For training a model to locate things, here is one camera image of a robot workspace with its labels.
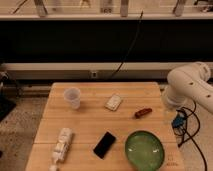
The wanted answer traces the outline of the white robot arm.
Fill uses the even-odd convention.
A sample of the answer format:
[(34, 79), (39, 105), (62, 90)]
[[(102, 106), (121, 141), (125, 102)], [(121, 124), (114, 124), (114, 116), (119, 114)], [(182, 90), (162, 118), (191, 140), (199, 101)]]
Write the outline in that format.
[(207, 83), (210, 77), (210, 67), (204, 62), (180, 66), (168, 73), (168, 85), (162, 92), (166, 124), (172, 123), (176, 110), (183, 107), (188, 99), (213, 114), (213, 86)]

